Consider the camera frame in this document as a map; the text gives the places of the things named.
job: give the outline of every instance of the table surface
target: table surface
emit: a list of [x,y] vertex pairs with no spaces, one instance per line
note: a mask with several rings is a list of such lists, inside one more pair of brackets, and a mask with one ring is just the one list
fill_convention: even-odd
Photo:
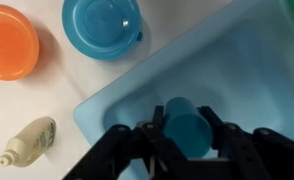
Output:
[[41,44],[29,76],[0,81],[0,154],[32,120],[50,116],[57,123],[54,146],[28,167],[0,167],[0,180],[62,179],[90,149],[73,121],[74,108],[232,0],[137,1],[142,42],[119,60],[103,62],[82,55],[68,41],[61,22],[63,0],[0,0],[27,16]]

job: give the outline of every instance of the sink basin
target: sink basin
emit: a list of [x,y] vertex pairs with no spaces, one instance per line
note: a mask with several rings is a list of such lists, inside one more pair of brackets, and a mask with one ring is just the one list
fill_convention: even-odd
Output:
[[[267,127],[294,140],[294,20],[280,2],[234,1],[80,104],[74,119],[89,143],[114,124],[150,120],[177,96],[248,132]],[[121,176],[147,177],[140,161]]]

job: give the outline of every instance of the plastic cup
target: plastic cup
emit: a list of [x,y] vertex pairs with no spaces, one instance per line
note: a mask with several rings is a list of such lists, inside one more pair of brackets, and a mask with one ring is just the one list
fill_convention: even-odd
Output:
[[37,33],[19,11],[0,5],[0,80],[17,80],[34,68],[39,54]]
[[212,130],[187,99],[177,97],[165,106],[164,134],[172,138],[188,158],[203,157],[212,144]]

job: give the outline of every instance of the bottle label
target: bottle label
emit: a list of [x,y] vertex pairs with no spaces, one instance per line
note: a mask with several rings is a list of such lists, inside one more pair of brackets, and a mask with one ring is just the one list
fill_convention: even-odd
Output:
[[55,139],[55,128],[55,123],[51,122],[50,125],[40,133],[34,145],[35,154],[40,155],[47,148],[53,145]]

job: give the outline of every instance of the blue cup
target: blue cup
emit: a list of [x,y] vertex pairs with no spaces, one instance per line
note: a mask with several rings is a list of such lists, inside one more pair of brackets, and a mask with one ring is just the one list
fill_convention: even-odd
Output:
[[203,157],[212,144],[212,130],[197,108],[186,98],[171,99],[165,106],[164,134],[187,158]]

